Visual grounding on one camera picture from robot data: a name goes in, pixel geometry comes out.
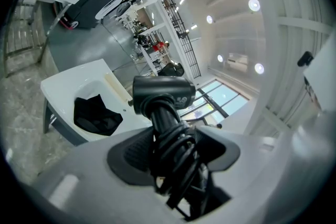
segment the black bag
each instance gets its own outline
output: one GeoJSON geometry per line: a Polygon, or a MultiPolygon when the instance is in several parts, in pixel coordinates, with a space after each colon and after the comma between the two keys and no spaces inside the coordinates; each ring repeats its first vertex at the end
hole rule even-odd
{"type": "Polygon", "coordinates": [[[74,123],[90,133],[110,136],[122,122],[122,116],[105,107],[100,96],[75,99],[74,123]]]}

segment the black chair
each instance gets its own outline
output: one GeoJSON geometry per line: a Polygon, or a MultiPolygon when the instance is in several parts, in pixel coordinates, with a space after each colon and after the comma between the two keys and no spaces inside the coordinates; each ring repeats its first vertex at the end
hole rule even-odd
{"type": "Polygon", "coordinates": [[[168,63],[159,73],[159,76],[168,76],[168,77],[181,77],[184,74],[184,69],[179,63],[175,65],[173,63],[168,63]]]}

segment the window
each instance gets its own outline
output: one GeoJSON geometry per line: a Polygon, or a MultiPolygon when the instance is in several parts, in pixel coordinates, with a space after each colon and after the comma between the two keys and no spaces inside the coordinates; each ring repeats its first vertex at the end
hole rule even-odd
{"type": "Polygon", "coordinates": [[[215,80],[196,91],[195,101],[186,109],[178,110],[182,120],[204,117],[207,124],[216,125],[248,102],[230,87],[215,80]]]}

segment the ceiling light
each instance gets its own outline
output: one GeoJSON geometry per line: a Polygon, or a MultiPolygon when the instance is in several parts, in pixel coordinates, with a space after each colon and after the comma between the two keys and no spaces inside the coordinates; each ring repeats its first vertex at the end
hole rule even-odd
{"type": "Polygon", "coordinates": [[[258,10],[260,10],[260,3],[258,0],[249,0],[248,6],[254,12],[257,12],[258,10]]]}
{"type": "Polygon", "coordinates": [[[209,24],[212,24],[213,23],[213,20],[212,20],[212,17],[210,15],[208,15],[206,17],[206,21],[209,23],[209,24]]]}
{"type": "Polygon", "coordinates": [[[265,71],[263,65],[260,64],[260,63],[257,63],[257,64],[254,66],[254,69],[256,70],[256,72],[257,72],[258,74],[262,74],[262,73],[264,73],[264,71],[265,71]]]}

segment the air conditioner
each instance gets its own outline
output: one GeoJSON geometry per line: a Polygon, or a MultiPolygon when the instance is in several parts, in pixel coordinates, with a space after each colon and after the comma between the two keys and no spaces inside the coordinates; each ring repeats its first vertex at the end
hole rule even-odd
{"type": "Polygon", "coordinates": [[[247,72],[247,65],[248,65],[247,55],[229,54],[229,57],[227,58],[227,63],[233,69],[236,69],[244,73],[247,72]]]}

